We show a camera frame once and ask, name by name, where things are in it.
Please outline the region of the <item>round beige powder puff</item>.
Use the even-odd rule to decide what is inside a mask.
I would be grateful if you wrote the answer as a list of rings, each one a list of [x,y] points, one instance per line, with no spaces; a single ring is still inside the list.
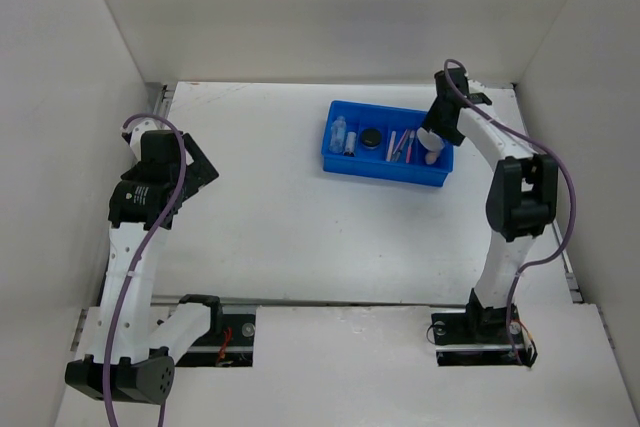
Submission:
[[[441,152],[445,147],[444,140],[433,131],[420,127],[416,131],[419,143],[429,152]]]

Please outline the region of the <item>clear bottle black cap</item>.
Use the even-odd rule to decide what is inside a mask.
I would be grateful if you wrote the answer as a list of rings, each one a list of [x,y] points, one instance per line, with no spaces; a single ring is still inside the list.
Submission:
[[[343,155],[348,157],[355,156],[355,147],[357,142],[357,132],[349,131],[346,135]]]

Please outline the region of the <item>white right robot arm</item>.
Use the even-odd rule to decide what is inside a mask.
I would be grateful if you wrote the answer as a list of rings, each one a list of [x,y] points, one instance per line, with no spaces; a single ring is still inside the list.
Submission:
[[[559,165],[553,156],[536,152],[532,141],[502,124],[494,112],[477,106],[464,68],[441,70],[434,80],[436,98],[417,131],[427,163],[433,164],[446,144],[468,140],[493,172],[485,203],[492,231],[489,250],[463,316],[465,333],[484,341],[513,309],[518,269],[555,220]]]

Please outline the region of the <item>grey makeup pen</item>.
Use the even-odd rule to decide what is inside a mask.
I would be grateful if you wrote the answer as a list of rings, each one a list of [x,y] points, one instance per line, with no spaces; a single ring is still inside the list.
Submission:
[[[397,146],[396,151],[397,151],[400,147],[404,147],[404,149],[405,149],[405,144],[406,144],[406,141],[407,141],[407,138],[408,138],[408,136],[409,136],[410,131],[411,131],[411,130],[406,130],[406,131],[405,131],[405,133],[403,134],[403,136],[402,136],[402,138],[401,138],[401,140],[400,140],[400,142],[399,142],[399,144],[398,144],[398,146]]]

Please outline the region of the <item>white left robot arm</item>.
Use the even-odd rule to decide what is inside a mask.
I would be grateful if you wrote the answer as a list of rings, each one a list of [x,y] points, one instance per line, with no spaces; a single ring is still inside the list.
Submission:
[[[109,201],[110,258],[93,344],[66,366],[65,382],[89,398],[163,404],[177,362],[198,340],[223,334],[218,297],[187,294],[158,327],[151,325],[157,266],[183,203],[218,173],[188,133],[134,131],[139,149]]]

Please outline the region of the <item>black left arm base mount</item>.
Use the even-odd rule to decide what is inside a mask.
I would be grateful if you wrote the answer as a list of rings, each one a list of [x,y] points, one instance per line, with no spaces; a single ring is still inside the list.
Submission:
[[[176,361],[177,367],[239,368],[253,365],[255,305],[225,304],[217,296],[187,294],[182,305],[208,309],[208,330]]]

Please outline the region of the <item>beige pink pencil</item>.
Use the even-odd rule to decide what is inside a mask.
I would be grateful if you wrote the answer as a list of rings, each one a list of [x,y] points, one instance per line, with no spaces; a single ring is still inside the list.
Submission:
[[[391,131],[389,136],[388,146],[386,150],[386,157],[385,157],[386,162],[391,162],[392,160],[394,147],[395,147],[395,139],[396,139],[396,131],[394,130],[394,131]]]

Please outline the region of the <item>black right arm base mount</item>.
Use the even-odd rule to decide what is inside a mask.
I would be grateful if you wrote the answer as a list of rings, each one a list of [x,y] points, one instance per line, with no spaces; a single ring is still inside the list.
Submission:
[[[430,331],[439,367],[522,366],[531,368],[538,358],[535,342],[512,307],[473,312],[442,310],[431,314]]]

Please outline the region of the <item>peach makeup sponge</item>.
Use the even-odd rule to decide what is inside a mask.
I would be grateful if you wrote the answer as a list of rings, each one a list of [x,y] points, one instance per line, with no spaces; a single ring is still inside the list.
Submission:
[[[434,165],[440,157],[440,151],[428,151],[425,154],[425,163],[429,166]]]

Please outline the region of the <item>black round compact jar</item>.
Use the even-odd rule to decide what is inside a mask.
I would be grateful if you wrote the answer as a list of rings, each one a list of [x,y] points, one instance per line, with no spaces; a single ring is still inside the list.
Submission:
[[[377,128],[366,128],[360,134],[360,143],[366,149],[377,149],[382,140],[382,132]]]

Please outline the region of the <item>thin pink brush black tip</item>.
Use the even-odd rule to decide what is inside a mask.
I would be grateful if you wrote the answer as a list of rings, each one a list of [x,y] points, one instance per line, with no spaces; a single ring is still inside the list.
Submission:
[[[404,147],[400,147],[392,156],[393,162],[398,162],[403,155]]]

